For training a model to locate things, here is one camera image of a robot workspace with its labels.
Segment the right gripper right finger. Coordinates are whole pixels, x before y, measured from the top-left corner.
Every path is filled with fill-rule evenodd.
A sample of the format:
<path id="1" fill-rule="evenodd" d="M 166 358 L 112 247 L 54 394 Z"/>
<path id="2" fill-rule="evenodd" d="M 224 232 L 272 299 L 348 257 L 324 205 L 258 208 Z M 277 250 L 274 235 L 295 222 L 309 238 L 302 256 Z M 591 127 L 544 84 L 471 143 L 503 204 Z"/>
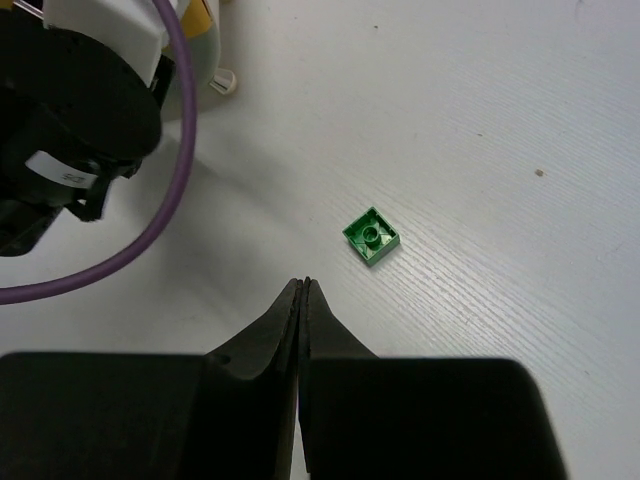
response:
<path id="1" fill-rule="evenodd" d="M 299 421 L 314 479 L 564 479 L 540 390 L 507 358 L 379 357 L 306 280 Z"/>

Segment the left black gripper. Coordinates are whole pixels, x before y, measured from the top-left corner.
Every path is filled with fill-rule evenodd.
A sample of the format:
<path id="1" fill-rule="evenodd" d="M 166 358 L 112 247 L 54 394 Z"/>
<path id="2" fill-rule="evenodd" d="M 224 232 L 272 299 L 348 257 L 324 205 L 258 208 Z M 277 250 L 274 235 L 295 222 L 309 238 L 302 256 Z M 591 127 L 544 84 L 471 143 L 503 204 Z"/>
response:
<path id="1" fill-rule="evenodd" d="M 99 41 L 2 10 L 2 256 L 29 253 L 63 210 L 101 219 L 111 183 L 158 146 L 174 75 L 160 56 L 145 82 Z"/>

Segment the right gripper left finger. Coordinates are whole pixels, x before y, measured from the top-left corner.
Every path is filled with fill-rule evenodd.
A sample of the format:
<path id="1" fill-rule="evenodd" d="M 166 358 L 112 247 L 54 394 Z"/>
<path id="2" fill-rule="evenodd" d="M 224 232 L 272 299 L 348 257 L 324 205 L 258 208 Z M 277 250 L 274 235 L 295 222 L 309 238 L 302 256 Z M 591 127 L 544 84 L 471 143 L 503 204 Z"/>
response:
<path id="1" fill-rule="evenodd" d="M 287 478 L 302 292 L 204 355 L 5 355 L 2 477 Z"/>

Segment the yellow drawer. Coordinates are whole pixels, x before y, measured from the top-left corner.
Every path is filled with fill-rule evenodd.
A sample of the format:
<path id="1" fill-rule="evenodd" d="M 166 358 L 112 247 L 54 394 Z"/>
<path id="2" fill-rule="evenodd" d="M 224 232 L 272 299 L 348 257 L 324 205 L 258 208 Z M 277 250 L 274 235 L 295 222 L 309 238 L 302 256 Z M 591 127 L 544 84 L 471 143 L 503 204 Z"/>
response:
<path id="1" fill-rule="evenodd" d="M 214 16 L 205 0 L 191 0 L 181 19 L 181 27 L 187 39 L 206 33 L 213 23 Z"/>

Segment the cream round drawer cabinet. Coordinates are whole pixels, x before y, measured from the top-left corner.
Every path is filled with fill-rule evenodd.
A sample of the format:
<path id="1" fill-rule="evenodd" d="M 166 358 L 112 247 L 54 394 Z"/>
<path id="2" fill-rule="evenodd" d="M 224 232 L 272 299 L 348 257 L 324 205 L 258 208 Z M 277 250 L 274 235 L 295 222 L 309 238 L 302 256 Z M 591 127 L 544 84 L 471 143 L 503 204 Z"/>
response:
<path id="1" fill-rule="evenodd" d="M 204 113 L 221 105 L 237 87 L 237 77 L 220 66 L 222 43 L 220 6 L 224 1 L 190 1 L 181 19 L 181 26 L 191 53 L 197 87 L 198 112 Z M 152 82 L 154 98 L 161 107 L 164 122 L 177 121 L 181 116 L 181 89 L 173 52 L 167 45 L 160 57 Z"/>

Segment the green square lego brick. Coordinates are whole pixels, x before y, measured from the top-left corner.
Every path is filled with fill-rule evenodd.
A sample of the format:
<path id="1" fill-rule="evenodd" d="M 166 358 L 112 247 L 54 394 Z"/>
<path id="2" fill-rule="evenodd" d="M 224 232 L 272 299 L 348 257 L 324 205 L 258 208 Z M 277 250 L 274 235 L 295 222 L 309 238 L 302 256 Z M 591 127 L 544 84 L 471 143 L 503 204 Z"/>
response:
<path id="1" fill-rule="evenodd" d="M 343 231 L 359 258 L 373 267 L 400 245 L 398 231 L 375 208 L 370 207 Z"/>

